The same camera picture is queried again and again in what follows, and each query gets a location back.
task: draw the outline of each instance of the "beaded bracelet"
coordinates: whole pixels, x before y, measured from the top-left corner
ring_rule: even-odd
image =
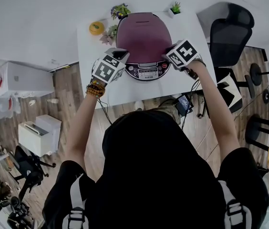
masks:
[[[97,80],[91,81],[90,84],[87,85],[86,89],[86,94],[90,94],[97,98],[100,98],[105,94],[105,87],[97,82]]]

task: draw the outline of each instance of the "small succulent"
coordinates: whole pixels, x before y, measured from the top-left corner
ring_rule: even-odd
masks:
[[[116,17],[120,20],[125,15],[131,13],[130,10],[127,8],[128,5],[122,3],[120,5],[114,6],[111,9],[111,17],[115,19]]]
[[[176,1],[175,4],[171,7],[171,10],[174,14],[181,13],[180,7],[180,2]]]
[[[109,27],[108,32],[104,31],[102,37],[100,38],[100,41],[102,43],[112,45],[115,37],[116,37],[116,32],[117,32],[117,25],[113,25]]]

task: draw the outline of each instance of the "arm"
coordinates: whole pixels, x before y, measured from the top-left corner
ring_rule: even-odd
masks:
[[[97,98],[87,94],[73,117],[67,135],[66,160],[78,163],[85,171],[84,154]]]
[[[232,114],[207,68],[199,61],[192,61],[187,67],[199,76],[223,161],[230,152],[240,147]]]

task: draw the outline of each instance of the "purple rice cooker lid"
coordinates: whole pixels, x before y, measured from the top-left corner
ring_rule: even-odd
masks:
[[[171,36],[162,20],[153,13],[130,13],[119,22],[116,47],[130,52],[128,63],[150,63],[164,60]]]

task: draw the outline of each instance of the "white cabinet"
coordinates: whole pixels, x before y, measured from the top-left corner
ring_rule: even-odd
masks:
[[[52,73],[7,62],[0,74],[0,98],[41,97],[54,92]]]

